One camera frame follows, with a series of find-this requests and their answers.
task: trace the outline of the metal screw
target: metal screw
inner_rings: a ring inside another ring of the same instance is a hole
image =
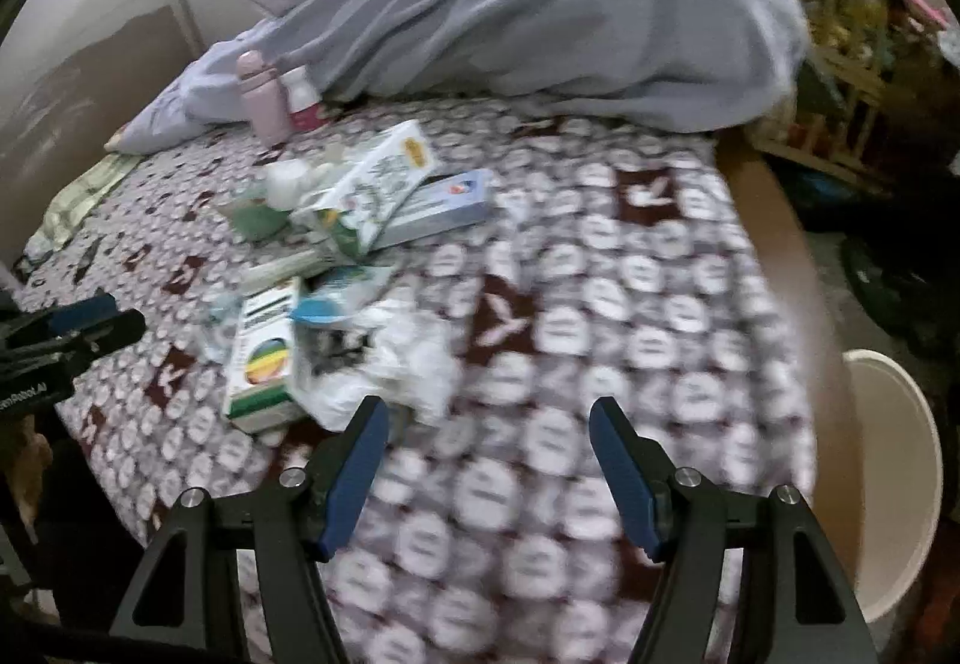
[[[181,504],[185,507],[198,506],[204,496],[203,488],[187,488],[181,493]]]
[[[704,478],[700,472],[696,469],[691,469],[689,466],[682,466],[676,472],[674,472],[674,480],[683,485],[685,488],[695,488],[700,484],[700,480]]]
[[[803,499],[803,496],[800,496],[800,491],[793,485],[778,485],[776,487],[776,497],[784,504],[800,504],[800,499]]]
[[[306,480],[306,472],[294,466],[280,475],[280,484],[284,488],[299,488]]]

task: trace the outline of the white bucket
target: white bucket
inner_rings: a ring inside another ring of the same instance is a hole
[[[871,349],[844,353],[860,420],[863,536],[856,600],[867,623],[904,598],[930,551],[944,491],[933,416],[913,378]]]

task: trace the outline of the patterned bedsheet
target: patterned bedsheet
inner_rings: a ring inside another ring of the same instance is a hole
[[[190,342],[243,264],[306,239],[244,243],[213,205],[258,165],[411,118],[446,173],[493,169],[501,209],[385,252],[395,285],[453,325],[462,381],[441,429],[408,427],[390,448],[352,542],[320,568],[340,631],[378,664],[625,661],[659,573],[624,539],[589,448],[594,399],[615,395],[675,463],[728,487],[813,485],[808,404],[707,138],[432,99],[369,104],[272,149],[232,127],[146,158],[21,299],[37,309],[103,287],[147,318],[59,414],[143,543],[187,487],[240,493],[304,463],[320,429],[229,427],[222,370]],[[240,576],[248,634],[267,651],[251,554]],[[713,657],[737,583],[731,554]]]

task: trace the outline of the toothpaste box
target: toothpaste box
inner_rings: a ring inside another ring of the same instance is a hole
[[[289,315],[301,289],[299,277],[291,277],[243,302],[223,406],[224,417],[243,432],[258,433],[304,417],[286,389],[294,349]]]
[[[340,252],[361,261],[437,159],[416,121],[378,135],[368,154],[312,208]]]
[[[483,222],[493,209],[492,176],[486,168],[480,168],[424,184],[390,218],[373,241],[373,248],[382,250]]]

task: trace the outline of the bottle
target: bottle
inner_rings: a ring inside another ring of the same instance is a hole
[[[310,83],[306,75],[306,65],[300,65],[287,71],[280,77],[287,90],[287,104],[290,109],[290,121],[294,130],[306,133],[317,130],[326,122],[320,93]]]
[[[258,51],[243,52],[237,58],[237,77],[253,133],[267,146],[286,141],[293,128],[286,93],[275,68],[268,66]]]

